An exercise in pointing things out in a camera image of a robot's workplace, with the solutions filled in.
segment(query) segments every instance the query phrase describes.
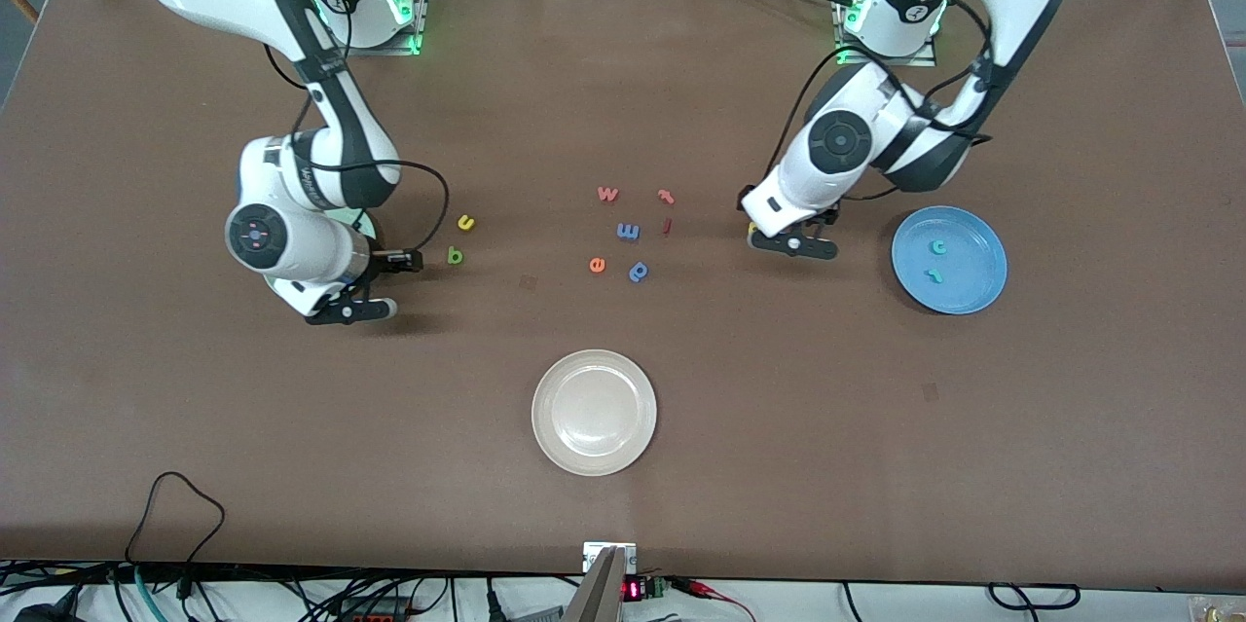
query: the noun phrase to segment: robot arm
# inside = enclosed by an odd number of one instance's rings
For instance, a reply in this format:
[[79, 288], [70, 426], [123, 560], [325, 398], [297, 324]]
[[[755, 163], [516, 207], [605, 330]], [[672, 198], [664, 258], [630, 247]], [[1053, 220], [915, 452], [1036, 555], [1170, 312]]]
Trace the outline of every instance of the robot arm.
[[[923, 107], [920, 92], [892, 84], [873, 62], [841, 69], [830, 77], [782, 160], [741, 199], [764, 236], [774, 237], [834, 206], [867, 166], [881, 170], [905, 192], [933, 191], [956, 175], [974, 135], [1012, 85], [1060, 0], [983, 2], [992, 20], [989, 57], [979, 57], [947, 108]], [[911, 24], [905, 22], [903, 14], [908, 11], [910, 19], [920, 14], [912, 6], [928, 4], [876, 1], [862, 26], [902, 26], [895, 29], [893, 35], [900, 37], [892, 45], [903, 50], [916, 36], [920, 46], [928, 29], [907, 29]], [[927, 11], [922, 20], [934, 19]], [[881, 40], [886, 31], [872, 35]]]
[[[234, 258], [264, 274], [295, 310], [315, 317], [334, 294], [375, 274], [376, 257], [368, 238], [324, 212], [384, 203], [399, 182], [399, 168], [373, 163], [396, 160], [394, 145], [373, 117], [312, 0], [159, 1], [202, 26], [274, 46], [294, 64], [310, 102], [324, 116], [323, 128], [253, 140], [244, 147], [239, 201], [226, 224]], [[343, 20], [349, 16], [343, 34], [351, 37], [375, 37], [396, 24], [388, 9], [384, 14], [363, 9], [368, 0], [324, 1], [343, 9]], [[355, 167], [326, 171], [313, 165]], [[407, 267], [417, 268], [417, 262], [409, 258]], [[392, 303], [384, 310], [380, 317], [392, 314]], [[369, 313], [379, 310], [374, 305]]]

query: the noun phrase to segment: table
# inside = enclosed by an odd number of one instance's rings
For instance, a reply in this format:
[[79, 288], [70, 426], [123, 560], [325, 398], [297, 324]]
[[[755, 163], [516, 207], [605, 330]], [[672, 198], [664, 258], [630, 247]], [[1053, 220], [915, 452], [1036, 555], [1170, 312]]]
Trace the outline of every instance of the table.
[[[944, 24], [917, 86], [976, 50]], [[948, 187], [845, 204], [834, 263], [754, 252], [735, 196], [830, 45], [807, 0], [434, 0], [421, 56], [353, 69], [451, 226], [400, 318], [325, 329], [222, 244], [302, 93], [155, 0], [50, 0], [0, 116], [0, 556], [117, 558], [178, 469], [229, 510], [203, 560], [574, 571], [604, 538], [695, 576], [1240, 587], [1246, 117], [1207, 1], [1065, 0]], [[437, 204], [409, 175], [379, 218], [400, 244]], [[890, 270], [931, 204], [1008, 248], [978, 315]], [[591, 347], [659, 401], [603, 479], [528, 415]], [[212, 521], [168, 484], [137, 555]]]

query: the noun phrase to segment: metal bracket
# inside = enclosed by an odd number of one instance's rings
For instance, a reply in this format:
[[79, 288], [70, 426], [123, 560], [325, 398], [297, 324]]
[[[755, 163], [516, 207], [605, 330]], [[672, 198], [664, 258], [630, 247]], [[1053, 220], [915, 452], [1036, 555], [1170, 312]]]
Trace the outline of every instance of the metal bracket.
[[618, 622], [623, 618], [624, 570], [633, 565], [628, 561], [634, 561], [635, 545], [586, 542], [584, 551], [598, 543], [602, 547], [593, 555], [593, 565], [576, 588], [562, 622]]
[[635, 545], [628, 542], [584, 542], [582, 571], [588, 573], [588, 570], [593, 567], [593, 562], [597, 561], [597, 555], [601, 555], [602, 550], [608, 547], [623, 547], [627, 552], [627, 572], [635, 573]]

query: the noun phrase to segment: green led light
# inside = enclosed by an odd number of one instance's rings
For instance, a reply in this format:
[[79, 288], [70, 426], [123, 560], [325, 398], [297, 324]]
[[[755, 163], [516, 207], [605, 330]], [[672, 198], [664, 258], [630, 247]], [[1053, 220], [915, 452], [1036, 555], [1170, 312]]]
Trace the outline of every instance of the green led light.
[[411, 20], [411, 0], [385, 0], [394, 14], [394, 20], [399, 24], [409, 24]]
[[316, 15], [320, 15], [320, 22], [328, 26], [329, 19], [324, 15], [324, 6], [320, 5], [320, 0], [312, 0], [312, 4], [315, 5]]
[[934, 34], [938, 34], [939, 20], [943, 20], [943, 12], [944, 11], [947, 11], [947, 0], [944, 0], [938, 6], [938, 10], [934, 10], [934, 24], [931, 24], [931, 36], [933, 36]]

